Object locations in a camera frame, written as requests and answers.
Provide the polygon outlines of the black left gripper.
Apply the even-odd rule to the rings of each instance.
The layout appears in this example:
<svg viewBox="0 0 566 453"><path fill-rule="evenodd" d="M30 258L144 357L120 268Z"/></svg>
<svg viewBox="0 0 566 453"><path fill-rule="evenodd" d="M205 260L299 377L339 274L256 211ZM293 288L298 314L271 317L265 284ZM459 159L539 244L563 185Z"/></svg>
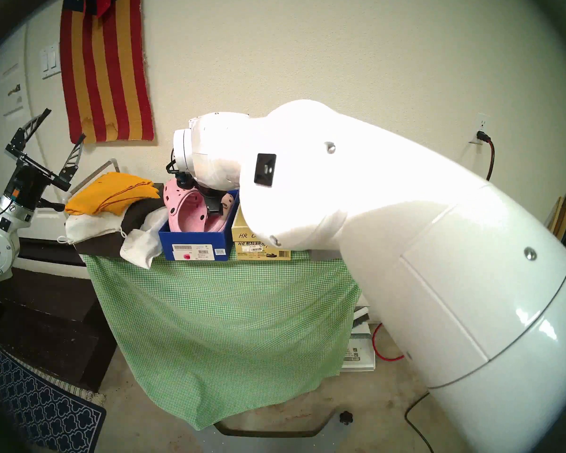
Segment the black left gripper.
<svg viewBox="0 0 566 453"><path fill-rule="evenodd" d="M23 152L25 146L51 112L52 110L45 109L40 115L19 127L12 138L12 146L5 148L5 151L16 159L16 169L5 189L5 197L30 211L38 208L64 211L64 204L50 202L43 199L42 195L50 185L64 192L69 191L71 180L78 171L86 139L85 134L79 136L59 173L54 173L31 159Z"/></svg>

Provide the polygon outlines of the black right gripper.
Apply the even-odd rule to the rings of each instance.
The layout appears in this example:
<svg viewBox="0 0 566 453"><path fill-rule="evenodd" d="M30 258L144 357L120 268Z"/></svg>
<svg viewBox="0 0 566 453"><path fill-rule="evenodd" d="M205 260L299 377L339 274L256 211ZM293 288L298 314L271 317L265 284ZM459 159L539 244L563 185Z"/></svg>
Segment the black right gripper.
<svg viewBox="0 0 566 453"><path fill-rule="evenodd" d="M177 170L174 172L174 178L177 188L186 191L196 190L201 193L199 183L190 173Z"/></svg>

